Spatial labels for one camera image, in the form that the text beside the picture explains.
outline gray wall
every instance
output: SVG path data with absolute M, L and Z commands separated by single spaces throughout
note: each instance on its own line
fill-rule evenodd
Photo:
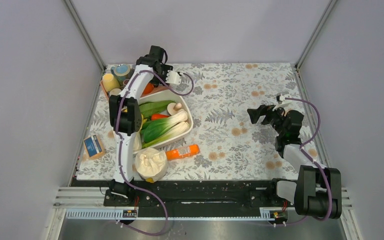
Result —
M 0 240 L 37 240 L 100 70 L 60 0 L 0 0 Z
M 339 1 L 301 74 L 364 239 L 384 239 L 384 1 Z
M 170 63 L 291 62 L 329 0 L 73 0 L 107 63 L 132 63 L 151 45 Z

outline orange tomato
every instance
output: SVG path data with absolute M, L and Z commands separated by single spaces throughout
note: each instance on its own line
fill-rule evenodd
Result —
M 154 90 L 154 85 L 152 85 L 151 83 L 148 83 L 145 87 L 145 90 L 143 90 L 143 95 L 146 95 L 146 94 L 149 94 L 150 92 L 152 92 Z

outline floral tablecloth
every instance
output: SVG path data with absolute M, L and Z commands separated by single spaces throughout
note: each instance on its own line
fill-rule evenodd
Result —
M 248 108 L 276 103 L 277 93 L 289 92 L 301 98 L 289 63 L 173 64 L 175 71 L 189 73 L 193 92 L 184 97 L 194 126 L 184 139 L 164 147 L 165 151 L 198 144 L 200 154 L 169 162 L 163 180 L 267 180 L 296 179 L 298 173 L 275 151 L 277 133 L 269 125 L 251 124 Z M 182 78 L 174 87 L 187 92 L 190 80 Z M 302 103 L 294 102 L 286 110 L 305 114 Z M 105 155 L 88 159 L 80 156 L 78 180 L 111 180 L 116 161 L 116 143 L 109 121 L 108 101 L 100 92 L 89 135 L 97 134 Z M 301 140 L 311 136 L 304 118 Z M 317 158 L 313 143 L 306 146 Z

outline plastic bin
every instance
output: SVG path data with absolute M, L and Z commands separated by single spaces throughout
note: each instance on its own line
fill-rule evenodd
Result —
M 173 138 L 167 139 L 163 142 L 149 146 L 150 148 L 154 148 L 154 149 L 162 148 L 164 146 L 167 146 L 169 144 L 172 144 L 172 143 L 184 138 L 187 134 L 189 134 L 189 132 L 194 127 L 194 121 L 192 120 L 192 114 L 191 114 L 191 111 L 189 110 L 189 107 L 186 105 L 185 100 L 183 99 L 183 97 L 174 94 L 170 90 L 164 90 L 164 91 L 160 91 L 160 92 L 156 92 L 156 93 L 144 96 L 144 97 L 139 99 L 138 103 L 142 104 L 142 103 L 146 103 L 146 102 L 158 102 L 158 101 L 163 101 L 163 100 L 173 100 L 176 103 L 181 103 L 181 108 L 183 110 L 185 110 L 187 113 L 187 123 L 189 124 L 189 129 L 186 132 L 184 132 L 184 133 L 182 133 L 176 137 L 173 137 Z M 141 150 L 134 151 L 133 154 L 137 154 L 140 151 Z

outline mushroom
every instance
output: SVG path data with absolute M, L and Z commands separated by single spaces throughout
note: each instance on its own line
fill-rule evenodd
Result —
M 178 111 L 182 108 L 182 104 L 180 102 L 178 103 L 170 103 L 167 105 L 167 112 L 168 114 L 170 114 L 171 116 L 175 115 L 178 113 Z

